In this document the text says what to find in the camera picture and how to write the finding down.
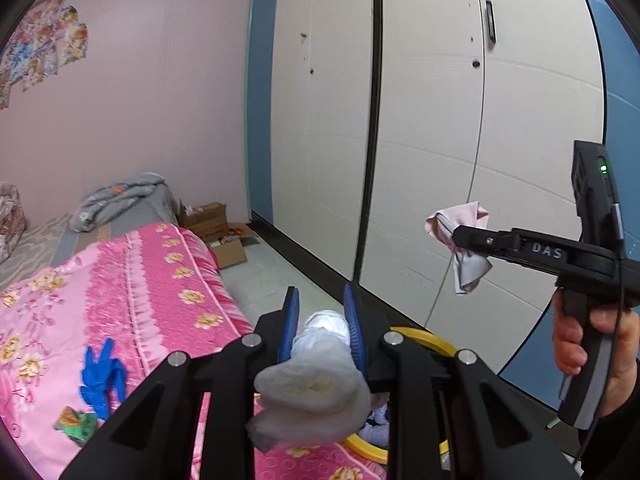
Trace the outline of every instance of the black baseboard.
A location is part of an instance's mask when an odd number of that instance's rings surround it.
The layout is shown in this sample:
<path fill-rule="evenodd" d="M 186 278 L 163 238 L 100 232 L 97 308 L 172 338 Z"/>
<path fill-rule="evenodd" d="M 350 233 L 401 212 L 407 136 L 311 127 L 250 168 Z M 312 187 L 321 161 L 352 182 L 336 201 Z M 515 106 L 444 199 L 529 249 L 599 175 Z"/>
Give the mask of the black baseboard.
<path fill-rule="evenodd" d="M 254 212 L 252 212 L 251 229 L 257 232 L 265 242 L 276 249 L 284 259 L 296 267 L 312 282 L 322 288 L 322 290 L 336 301 L 342 303 L 344 285 L 348 282 L 343 275 L 333 270 L 316 256 L 313 256 L 313 254 L 305 248 Z M 394 309 L 386 301 L 381 300 L 362 287 L 359 287 L 359 289 L 363 303 L 380 309 L 385 314 L 389 325 L 410 326 L 424 330 L 423 326 L 411 320 L 399 310 Z M 556 416 L 556 412 L 546 404 L 529 396 L 511 383 L 507 381 L 504 381 L 504 383 L 510 387 L 514 395 L 518 397 L 520 402 L 529 410 L 541 426 L 546 426 L 547 423 Z M 549 430 L 549 436 L 556 443 L 556 446 L 560 447 L 565 453 L 572 456 L 577 454 L 580 446 L 577 431 L 574 428 L 560 422 Z"/>

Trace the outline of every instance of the black cable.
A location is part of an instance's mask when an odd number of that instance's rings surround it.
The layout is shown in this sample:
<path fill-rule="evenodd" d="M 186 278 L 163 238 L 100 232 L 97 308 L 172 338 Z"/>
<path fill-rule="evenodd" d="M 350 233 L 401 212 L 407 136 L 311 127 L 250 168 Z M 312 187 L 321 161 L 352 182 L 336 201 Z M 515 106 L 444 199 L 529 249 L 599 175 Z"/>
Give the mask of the black cable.
<path fill-rule="evenodd" d="M 609 367 L 607 369 L 607 379 L 605 380 L 605 386 L 604 386 L 604 390 L 602 391 L 602 394 L 600 395 L 600 400 L 598 401 L 598 406 L 596 408 L 596 412 L 593 416 L 593 421 L 591 422 L 591 425 L 589 427 L 589 431 L 587 432 L 587 436 L 584 439 L 584 442 L 582 443 L 582 445 L 580 446 L 580 449 L 578 450 L 578 454 L 575 456 L 574 458 L 574 463 L 573 463 L 573 468 L 575 469 L 576 464 L 580 461 L 580 459 L 582 458 L 582 456 L 584 455 L 584 452 L 586 451 L 590 441 L 591 441 L 591 437 L 593 436 L 593 432 L 596 429 L 596 425 L 598 423 L 598 414 L 600 413 L 600 409 L 602 407 L 602 403 L 604 401 L 605 396 L 607 395 L 607 389 L 609 387 L 609 380 L 611 378 L 611 371 L 613 369 L 613 361 L 616 357 L 616 346 L 618 345 L 618 334 L 620 332 L 620 321 L 622 320 L 622 312 L 624 310 L 624 304 L 625 304 L 625 285 L 624 285 L 624 280 L 622 279 L 622 257 L 618 257 L 618 277 L 620 279 L 620 302 L 618 303 L 618 316 L 616 317 L 616 325 L 615 328 L 613 329 L 613 342 L 611 345 L 611 355 L 609 357 Z"/>

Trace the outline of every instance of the wardrobe door handle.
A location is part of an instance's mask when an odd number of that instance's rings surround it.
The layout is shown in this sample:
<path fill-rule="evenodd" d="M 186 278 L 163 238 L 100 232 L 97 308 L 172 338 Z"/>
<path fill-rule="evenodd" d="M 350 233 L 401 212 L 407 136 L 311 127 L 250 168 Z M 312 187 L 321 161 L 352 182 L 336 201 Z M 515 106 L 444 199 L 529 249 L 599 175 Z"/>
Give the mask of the wardrobe door handle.
<path fill-rule="evenodd" d="M 486 1 L 486 20 L 489 23 L 489 39 L 495 43 L 494 4 L 491 0 Z"/>

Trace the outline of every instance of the floor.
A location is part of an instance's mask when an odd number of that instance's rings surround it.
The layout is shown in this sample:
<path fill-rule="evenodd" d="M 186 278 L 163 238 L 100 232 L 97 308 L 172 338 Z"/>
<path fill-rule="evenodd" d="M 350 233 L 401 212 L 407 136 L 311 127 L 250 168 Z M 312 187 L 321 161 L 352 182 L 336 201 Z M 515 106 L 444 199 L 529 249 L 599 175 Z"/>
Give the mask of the floor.
<path fill-rule="evenodd" d="M 282 308 L 290 285 L 296 286 L 300 291 L 300 324 L 318 310 L 342 312 L 340 303 L 261 238 L 251 240 L 244 246 L 244 252 L 247 261 L 223 269 L 222 280 L 252 325 L 255 326 L 262 314 Z"/>

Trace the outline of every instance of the gray blanket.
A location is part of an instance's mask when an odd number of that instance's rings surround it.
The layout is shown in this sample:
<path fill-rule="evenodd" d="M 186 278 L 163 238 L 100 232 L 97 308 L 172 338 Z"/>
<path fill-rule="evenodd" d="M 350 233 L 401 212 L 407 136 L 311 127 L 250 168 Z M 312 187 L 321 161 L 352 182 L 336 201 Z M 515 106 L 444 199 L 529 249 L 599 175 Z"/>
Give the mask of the gray blanket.
<path fill-rule="evenodd" d="M 69 227 L 76 233 L 92 231 L 153 194 L 156 186 L 163 182 L 164 178 L 157 173 L 143 173 L 101 187 L 81 200 L 71 215 Z"/>

